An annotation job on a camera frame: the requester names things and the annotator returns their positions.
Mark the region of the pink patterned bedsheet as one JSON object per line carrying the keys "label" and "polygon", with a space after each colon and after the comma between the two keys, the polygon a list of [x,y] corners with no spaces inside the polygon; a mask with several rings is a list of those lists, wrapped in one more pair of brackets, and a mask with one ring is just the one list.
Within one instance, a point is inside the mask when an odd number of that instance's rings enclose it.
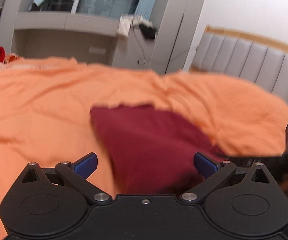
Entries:
{"label": "pink patterned bedsheet", "polygon": [[44,59],[26,59],[16,54],[9,54],[0,62],[0,71],[8,69],[52,69],[77,65],[77,60],[64,57],[48,57]]}

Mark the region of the black garment on sill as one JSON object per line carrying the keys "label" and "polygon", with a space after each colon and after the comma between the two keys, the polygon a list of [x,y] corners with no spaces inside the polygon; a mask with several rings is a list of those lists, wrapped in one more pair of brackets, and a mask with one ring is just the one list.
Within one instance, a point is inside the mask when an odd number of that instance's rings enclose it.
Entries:
{"label": "black garment on sill", "polygon": [[154,27],[148,27],[145,24],[140,24],[139,29],[144,37],[145,40],[155,40],[156,33],[158,30]]}

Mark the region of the white garment on sill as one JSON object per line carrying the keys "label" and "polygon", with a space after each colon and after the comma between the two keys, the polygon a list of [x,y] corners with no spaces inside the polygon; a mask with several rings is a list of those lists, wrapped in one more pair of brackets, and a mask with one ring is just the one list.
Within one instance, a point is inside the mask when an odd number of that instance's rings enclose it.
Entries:
{"label": "white garment on sill", "polygon": [[146,27],[152,27],[153,24],[144,19],[141,15],[127,15],[120,16],[119,26],[116,35],[118,37],[128,38],[131,27],[136,27],[143,24]]}

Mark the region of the white wall socket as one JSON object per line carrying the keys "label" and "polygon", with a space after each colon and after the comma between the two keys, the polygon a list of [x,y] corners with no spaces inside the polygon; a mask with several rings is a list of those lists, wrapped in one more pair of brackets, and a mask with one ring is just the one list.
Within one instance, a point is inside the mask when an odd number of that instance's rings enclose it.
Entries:
{"label": "white wall socket", "polygon": [[107,49],[105,47],[90,46],[89,53],[94,55],[105,55],[107,53]]}

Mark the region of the grey wardrobe unit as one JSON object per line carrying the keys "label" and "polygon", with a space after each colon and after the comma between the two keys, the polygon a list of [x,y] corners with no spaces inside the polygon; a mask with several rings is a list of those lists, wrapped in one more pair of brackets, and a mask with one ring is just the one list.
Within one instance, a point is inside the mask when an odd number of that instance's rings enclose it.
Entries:
{"label": "grey wardrobe unit", "polygon": [[[150,19],[158,30],[145,40],[139,26],[129,37],[116,35],[120,18],[60,11],[29,11],[33,0],[0,0],[0,47],[27,59],[74,57],[79,62],[152,69],[159,74],[182,70],[205,0],[156,0]],[[89,53],[105,47],[105,55]]]}

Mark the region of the dark red knit sweater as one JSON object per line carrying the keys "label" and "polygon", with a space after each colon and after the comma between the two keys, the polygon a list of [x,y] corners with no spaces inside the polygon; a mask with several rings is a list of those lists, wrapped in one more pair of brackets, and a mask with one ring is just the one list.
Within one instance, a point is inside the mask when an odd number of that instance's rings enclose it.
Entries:
{"label": "dark red knit sweater", "polygon": [[218,162],[226,156],[181,115],[151,105],[94,107],[90,118],[122,194],[181,194],[203,181],[196,152]]}

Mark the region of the grey padded headboard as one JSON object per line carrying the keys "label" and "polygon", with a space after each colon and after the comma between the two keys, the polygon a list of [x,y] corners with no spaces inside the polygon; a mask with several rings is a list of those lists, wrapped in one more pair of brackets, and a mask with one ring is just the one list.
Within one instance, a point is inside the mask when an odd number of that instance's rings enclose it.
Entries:
{"label": "grey padded headboard", "polygon": [[284,42],[208,25],[190,70],[248,80],[288,103],[288,44]]}

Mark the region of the orange duvet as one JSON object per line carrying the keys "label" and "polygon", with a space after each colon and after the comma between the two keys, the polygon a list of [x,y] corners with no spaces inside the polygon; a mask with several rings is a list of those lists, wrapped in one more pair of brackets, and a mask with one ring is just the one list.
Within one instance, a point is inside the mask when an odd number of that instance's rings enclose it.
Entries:
{"label": "orange duvet", "polygon": [[[288,104],[244,79],[80,63],[8,69],[0,71],[0,203],[27,163],[51,167],[90,152],[99,161],[90,181],[120,193],[90,111],[143,105],[181,115],[227,155],[279,155],[285,148]],[[0,239],[5,235],[0,221]]]}

